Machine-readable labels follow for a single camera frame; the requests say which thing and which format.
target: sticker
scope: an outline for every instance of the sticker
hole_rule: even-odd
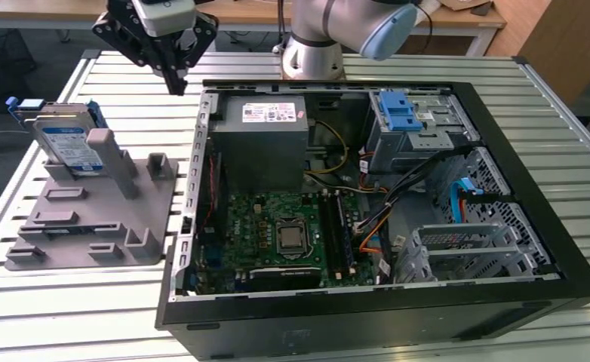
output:
[[[419,121],[428,121],[428,120],[434,121],[434,115],[431,112],[418,112],[416,119]]]
[[[368,161],[359,160],[359,172],[368,173]]]
[[[241,122],[295,122],[295,103],[245,103]]]
[[[49,147],[75,171],[93,173],[103,169],[103,161],[96,151],[87,146],[87,134],[80,127],[43,128]]]
[[[391,271],[391,266],[390,266],[388,263],[384,261],[384,259],[380,259],[380,260],[379,260],[378,267],[379,267],[379,270],[382,270],[383,273],[388,276],[388,273],[390,273],[390,271]]]

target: blue drive bay latch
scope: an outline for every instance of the blue drive bay latch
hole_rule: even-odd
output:
[[[379,105],[387,119],[388,130],[422,130],[423,124],[416,120],[414,105],[403,92],[384,91],[379,93]]]

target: power supply label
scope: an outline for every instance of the power supply label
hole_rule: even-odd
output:
[[[64,164],[79,173],[89,174],[103,169],[103,161],[87,146],[87,134],[80,127],[43,128],[47,143]]]
[[[295,103],[245,103],[241,122],[295,122]]]

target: green circuit board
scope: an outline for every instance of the green circuit board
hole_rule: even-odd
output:
[[[346,220],[359,219],[358,198],[340,194]],[[207,293],[235,293],[235,275],[256,268],[315,267],[322,270],[320,287],[346,287],[372,283],[371,262],[355,263],[355,274],[336,279],[327,271],[326,246],[318,212],[318,194],[231,194],[227,204],[225,244],[217,251],[221,268],[208,269]],[[306,225],[306,251],[284,255],[278,247],[278,232],[284,224]]]

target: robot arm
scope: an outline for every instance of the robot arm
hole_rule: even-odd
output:
[[[139,66],[149,65],[169,94],[183,95],[183,79],[216,38],[219,21],[195,3],[212,0],[108,0],[93,33]]]
[[[107,0],[93,33],[139,66],[149,65],[169,94],[183,95],[183,79],[216,37],[216,17],[195,3],[212,0]],[[295,0],[292,37],[282,57],[283,76],[336,79],[342,46],[383,60],[399,49],[416,23],[420,0]]]
[[[374,60],[399,49],[416,23],[418,0],[308,0],[292,2],[292,36],[282,59],[291,79],[343,75],[342,45]]]

